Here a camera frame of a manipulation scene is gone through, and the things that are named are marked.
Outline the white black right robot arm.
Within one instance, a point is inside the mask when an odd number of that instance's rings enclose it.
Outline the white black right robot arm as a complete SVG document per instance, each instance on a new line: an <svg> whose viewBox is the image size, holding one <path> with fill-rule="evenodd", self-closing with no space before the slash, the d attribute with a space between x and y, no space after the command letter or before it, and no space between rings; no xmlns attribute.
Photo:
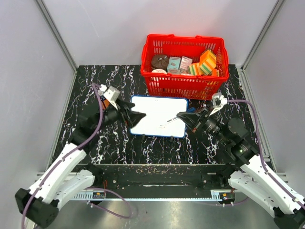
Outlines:
<svg viewBox="0 0 305 229"><path fill-rule="evenodd" d="M223 125L205 108L177 116L192 132L203 131L223 144L229 164L216 178L220 188L232 187L248 196L273 217L280 229L303 228L305 198L271 170L246 140L249 132L243 120L232 118Z"/></svg>

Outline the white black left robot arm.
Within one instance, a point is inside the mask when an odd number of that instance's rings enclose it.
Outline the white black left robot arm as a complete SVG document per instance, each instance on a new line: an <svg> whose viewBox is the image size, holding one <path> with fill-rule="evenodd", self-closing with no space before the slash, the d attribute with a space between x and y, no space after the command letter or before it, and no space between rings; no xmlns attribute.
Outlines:
<svg viewBox="0 0 305 229"><path fill-rule="evenodd" d="M87 105L77 117L76 128L60 155L48 170L28 189L20 188L15 199L22 217L30 219L42 229L57 217L60 209L80 191L104 185L103 170L87 164L71 180L68 174L95 148L97 133L120 121L135 127L145 113L133 111L135 105L118 99L103 108L102 102Z"/></svg>

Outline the blue framed whiteboard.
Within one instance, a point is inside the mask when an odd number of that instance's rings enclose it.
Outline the blue framed whiteboard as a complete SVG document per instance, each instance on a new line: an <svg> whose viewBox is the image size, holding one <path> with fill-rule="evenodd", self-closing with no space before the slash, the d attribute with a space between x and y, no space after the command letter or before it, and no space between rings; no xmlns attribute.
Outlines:
<svg viewBox="0 0 305 229"><path fill-rule="evenodd" d="M179 112L188 109L188 100L184 98L166 98L134 95L131 102L133 111L145 113L135 127L130 128L132 135L183 138L186 132L185 123L178 119L168 122Z"/></svg>

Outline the white marker with blue cap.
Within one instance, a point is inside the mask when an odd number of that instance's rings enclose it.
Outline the white marker with blue cap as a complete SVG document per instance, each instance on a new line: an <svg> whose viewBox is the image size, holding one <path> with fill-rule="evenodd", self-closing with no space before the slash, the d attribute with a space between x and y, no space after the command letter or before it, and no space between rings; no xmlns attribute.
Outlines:
<svg viewBox="0 0 305 229"><path fill-rule="evenodd" d="M189 108L189 109L187 110L187 112L191 112L191 113L194 112L194 111L195 111L195 108L194 108L194 107L191 107L191 108ZM160 125L160 128L165 127L166 125L168 125L169 123L171 123L171 122L173 122L173 121L175 121L175 120L177 120L177 119L179 119L178 116L175 116L174 118L172 118L172 119L166 121L166 123Z"/></svg>

